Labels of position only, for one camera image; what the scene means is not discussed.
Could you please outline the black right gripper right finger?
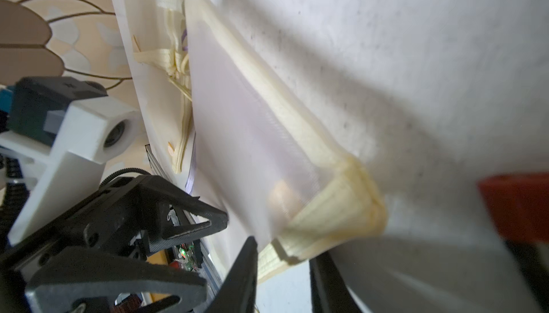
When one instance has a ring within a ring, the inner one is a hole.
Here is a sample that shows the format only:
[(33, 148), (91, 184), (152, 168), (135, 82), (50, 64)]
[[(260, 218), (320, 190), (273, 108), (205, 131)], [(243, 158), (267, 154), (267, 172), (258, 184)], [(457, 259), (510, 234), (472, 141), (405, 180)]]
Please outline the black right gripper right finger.
[(310, 284), (314, 313), (361, 313), (329, 252), (310, 260)]

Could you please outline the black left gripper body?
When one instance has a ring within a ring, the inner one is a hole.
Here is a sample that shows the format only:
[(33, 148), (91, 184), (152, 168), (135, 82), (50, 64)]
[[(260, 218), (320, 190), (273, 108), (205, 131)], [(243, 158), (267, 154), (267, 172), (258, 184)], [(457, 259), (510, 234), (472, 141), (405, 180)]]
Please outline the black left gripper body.
[(141, 231), (141, 177), (120, 177), (1, 256), (1, 311), (33, 312), (25, 289), (67, 247), (146, 262)]

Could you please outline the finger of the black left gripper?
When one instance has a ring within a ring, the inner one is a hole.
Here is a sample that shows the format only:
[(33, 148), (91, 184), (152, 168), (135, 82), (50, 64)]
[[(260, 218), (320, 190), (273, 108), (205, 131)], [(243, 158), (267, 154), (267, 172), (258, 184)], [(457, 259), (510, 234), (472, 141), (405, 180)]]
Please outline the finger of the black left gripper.
[(207, 282), (194, 272), (67, 247), (25, 289), (33, 312), (110, 312), (120, 294), (140, 292), (165, 295), (140, 312), (188, 312), (207, 299)]
[(141, 177), (141, 231), (147, 254), (225, 230), (228, 214), (159, 176)]

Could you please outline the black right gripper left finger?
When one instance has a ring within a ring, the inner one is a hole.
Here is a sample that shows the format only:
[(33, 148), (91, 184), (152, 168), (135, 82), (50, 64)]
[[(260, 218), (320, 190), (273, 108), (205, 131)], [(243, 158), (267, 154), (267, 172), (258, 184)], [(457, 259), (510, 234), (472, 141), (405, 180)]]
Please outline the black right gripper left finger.
[(256, 312), (258, 251), (248, 237), (223, 283), (210, 270), (207, 275), (207, 307), (204, 312)]

